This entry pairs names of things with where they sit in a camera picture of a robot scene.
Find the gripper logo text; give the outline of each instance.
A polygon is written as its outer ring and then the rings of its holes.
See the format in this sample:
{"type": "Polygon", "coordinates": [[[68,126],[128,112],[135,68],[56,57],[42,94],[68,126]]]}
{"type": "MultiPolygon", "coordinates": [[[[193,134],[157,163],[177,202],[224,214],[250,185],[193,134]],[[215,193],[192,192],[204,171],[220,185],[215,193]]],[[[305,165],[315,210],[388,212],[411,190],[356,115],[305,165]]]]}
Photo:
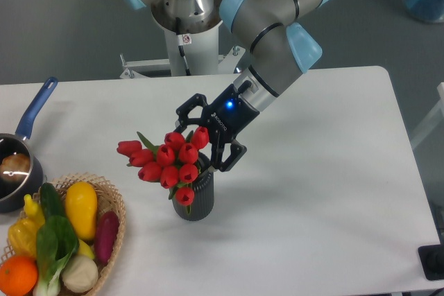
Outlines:
{"type": "Polygon", "coordinates": [[[222,126],[223,130],[226,131],[227,127],[225,126],[225,124],[222,122],[222,120],[217,116],[216,112],[213,112],[211,114],[211,117],[214,117],[214,119],[216,119],[216,121],[219,123],[220,126],[222,126]]]}

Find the gray vase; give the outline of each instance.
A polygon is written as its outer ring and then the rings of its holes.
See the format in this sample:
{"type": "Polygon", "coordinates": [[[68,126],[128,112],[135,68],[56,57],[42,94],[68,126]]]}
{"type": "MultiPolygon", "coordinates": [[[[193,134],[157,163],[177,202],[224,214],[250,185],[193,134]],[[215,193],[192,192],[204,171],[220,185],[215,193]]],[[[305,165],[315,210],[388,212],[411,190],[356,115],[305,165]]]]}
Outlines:
{"type": "MultiPolygon", "coordinates": [[[[198,159],[202,169],[206,170],[210,166],[208,157],[199,153],[198,159]]],[[[172,199],[173,207],[176,213],[188,221],[199,221],[210,214],[214,205],[214,174],[205,171],[201,173],[194,182],[191,183],[191,188],[194,191],[194,200],[191,204],[191,211],[188,214],[187,207],[182,206],[176,200],[172,199]]]]}

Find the cooking pot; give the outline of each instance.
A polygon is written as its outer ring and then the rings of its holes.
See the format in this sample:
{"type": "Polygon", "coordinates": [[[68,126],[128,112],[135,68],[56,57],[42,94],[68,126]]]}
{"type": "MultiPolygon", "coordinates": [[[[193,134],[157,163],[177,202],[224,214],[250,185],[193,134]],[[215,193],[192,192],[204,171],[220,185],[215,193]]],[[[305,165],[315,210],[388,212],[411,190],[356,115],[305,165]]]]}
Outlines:
{"type": "Polygon", "coordinates": [[[23,207],[26,194],[33,194],[43,184],[42,165],[26,143],[34,120],[57,86],[50,77],[26,109],[15,134],[0,133],[0,213],[23,207]]]}

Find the wicker basket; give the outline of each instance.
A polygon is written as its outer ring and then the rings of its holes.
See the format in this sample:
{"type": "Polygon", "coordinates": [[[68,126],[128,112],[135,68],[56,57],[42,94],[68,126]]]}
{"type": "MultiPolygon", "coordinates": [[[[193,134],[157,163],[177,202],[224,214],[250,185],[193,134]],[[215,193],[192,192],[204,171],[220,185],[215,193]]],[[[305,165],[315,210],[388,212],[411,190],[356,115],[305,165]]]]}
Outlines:
{"type": "MultiPolygon", "coordinates": [[[[95,260],[97,264],[97,268],[99,269],[99,280],[96,285],[86,293],[78,294],[73,293],[67,290],[62,284],[62,290],[58,294],[58,296],[74,296],[74,295],[87,295],[92,296],[97,294],[97,292],[101,289],[102,285],[105,283],[107,276],[110,274],[110,271],[116,261],[117,255],[119,254],[120,247],[123,241],[123,235],[125,234],[125,205],[123,203],[123,199],[121,194],[117,191],[117,188],[112,185],[108,180],[104,177],[100,177],[97,175],[91,175],[89,173],[75,174],[62,176],[59,179],[53,180],[51,183],[56,188],[57,192],[60,194],[62,201],[65,201],[66,191],[67,189],[76,182],[88,182],[90,183],[97,193],[98,199],[98,209],[97,209],[97,220],[107,211],[113,211],[116,213],[119,218],[119,233],[117,234],[117,239],[114,243],[114,247],[112,250],[112,255],[107,265],[103,265],[95,260]]],[[[36,202],[40,202],[39,193],[34,193],[33,199],[36,202]]],[[[20,212],[20,217],[25,218],[26,214],[24,211],[20,212]]],[[[15,253],[12,247],[10,246],[9,240],[7,240],[8,246],[4,248],[4,254],[1,256],[0,265],[12,257],[15,253]]]]}

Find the orange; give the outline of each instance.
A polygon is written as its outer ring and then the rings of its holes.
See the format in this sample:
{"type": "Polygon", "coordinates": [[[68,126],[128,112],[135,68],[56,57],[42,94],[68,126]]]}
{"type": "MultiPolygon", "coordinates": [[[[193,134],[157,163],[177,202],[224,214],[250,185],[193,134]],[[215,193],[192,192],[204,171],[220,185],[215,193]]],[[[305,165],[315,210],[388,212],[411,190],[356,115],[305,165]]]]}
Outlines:
{"type": "Polygon", "coordinates": [[[8,296],[29,293],[37,278],[37,265],[28,256],[12,256],[0,266],[0,290],[8,296]]]}

